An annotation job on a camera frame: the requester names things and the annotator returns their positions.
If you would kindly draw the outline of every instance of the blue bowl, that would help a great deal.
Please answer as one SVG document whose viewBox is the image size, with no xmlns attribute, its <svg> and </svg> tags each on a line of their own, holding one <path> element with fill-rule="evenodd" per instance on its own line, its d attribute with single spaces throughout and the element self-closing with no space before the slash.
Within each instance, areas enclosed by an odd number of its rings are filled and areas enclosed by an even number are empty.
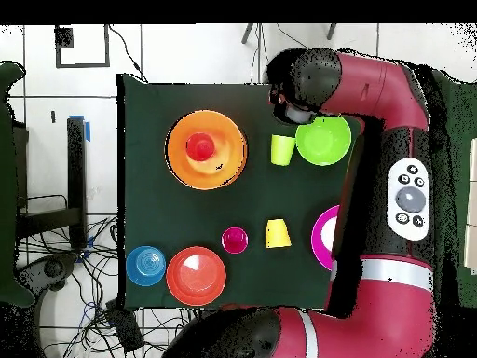
<svg viewBox="0 0 477 358">
<path fill-rule="evenodd" d="M 166 257 L 154 247 L 141 246 L 132 250 L 126 259 L 126 273 L 141 287 L 158 283 L 166 272 Z"/>
</svg>

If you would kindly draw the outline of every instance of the yellow cup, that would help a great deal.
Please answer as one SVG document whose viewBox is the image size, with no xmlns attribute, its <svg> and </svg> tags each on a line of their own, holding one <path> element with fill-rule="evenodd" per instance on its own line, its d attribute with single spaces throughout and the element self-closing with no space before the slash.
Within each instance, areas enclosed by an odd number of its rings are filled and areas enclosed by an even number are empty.
<svg viewBox="0 0 477 358">
<path fill-rule="evenodd" d="M 292 241 L 288 235 L 285 221 L 281 218 L 266 223 L 266 248 L 290 247 Z"/>
</svg>

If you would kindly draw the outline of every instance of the plate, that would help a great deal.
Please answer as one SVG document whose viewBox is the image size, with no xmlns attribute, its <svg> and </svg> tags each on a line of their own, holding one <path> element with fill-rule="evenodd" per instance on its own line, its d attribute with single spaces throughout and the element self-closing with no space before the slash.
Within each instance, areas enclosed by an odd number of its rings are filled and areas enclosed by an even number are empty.
<svg viewBox="0 0 477 358">
<path fill-rule="evenodd" d="M 174 256 L 166 273 L 170 292 L 185 305 L 204 306 L 224 290 L 225 265 L 205 247 L 189 247 Z"/>
<path fill-rule="evenodd" d="M 320 215 L 311 232 L 311 248 L 318 261 L 328 270 L 332 270 L 332 248 L 334 228 L 338 217 L 338 206 L 334 206 Z"/>
<path fill-rule="evenodd" d="M 197 136 L 213 147 L 211 157 L 196 160 L 187 154 L 187 144 Z M 240 176 L 247 159 L 247 142 L 239 127 L 228 117 L 210 110 L 200 110 L 181 118 L 166 139 L 166 163 L 172 174 L 194 189 L 215 189 L 233 183 Z"/>
</svg>

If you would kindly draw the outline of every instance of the dark green tablecloth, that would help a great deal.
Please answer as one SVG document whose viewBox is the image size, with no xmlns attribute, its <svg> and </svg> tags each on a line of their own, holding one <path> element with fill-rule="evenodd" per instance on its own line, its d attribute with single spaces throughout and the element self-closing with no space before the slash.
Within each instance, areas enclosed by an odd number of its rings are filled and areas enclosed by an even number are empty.
<svg viewBox="0 0 477 358">
<path fill-rule="evenodd" d="M 294 135 L 267 104 L 267 86 L 144 85 L 124 76 L 126 92 L 126 254 L 141 245 L 162 250 L 169 261 L 185 247 L 212 249 L 225 263 L 225 303 L 320 308 L 330 272 L 311 251 L 317 218 L 338 204 L 349 153 L 327 167 L 307 163 L 297 151 L 289 167 L 270 163 L 272 134 Z M 191 111 L 210 109 L 230 117 L 246 135 L 249 157 L 230 186 L 198 191 L 179 183 L 164 160 L 164 142 L 173 123 Z M 349 121 L 353 139 L 359 124 Z M 266 249 L 266 221 L 286 221 L 292 247 Z M 249 247 L 230 255 L 221 245 L 228 227 L 244 227 Z M 182 306 L 165 279 L 140 287 L 127 279 L 126 306 Z"/>
</svg>

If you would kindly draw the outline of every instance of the red cup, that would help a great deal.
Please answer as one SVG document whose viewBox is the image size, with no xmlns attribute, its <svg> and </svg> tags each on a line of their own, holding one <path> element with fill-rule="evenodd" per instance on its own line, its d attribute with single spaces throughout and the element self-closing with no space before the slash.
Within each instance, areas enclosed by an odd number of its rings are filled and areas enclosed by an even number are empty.
<svg viewBox="0 0 477 358">
<path fill-rule="evenodd" d="M 209 159 L 214 151 L 213 139 L 207 133 L 194 133 L 185 144 L 187 155 L 198 162 Z"/>
<path fill-rule="evenodd" d="M 230 254 L 240 254 L 249 245 L 249 237 L 241 227 L 230 227 L 222 235 L 222 246 Z"/>
</svg>

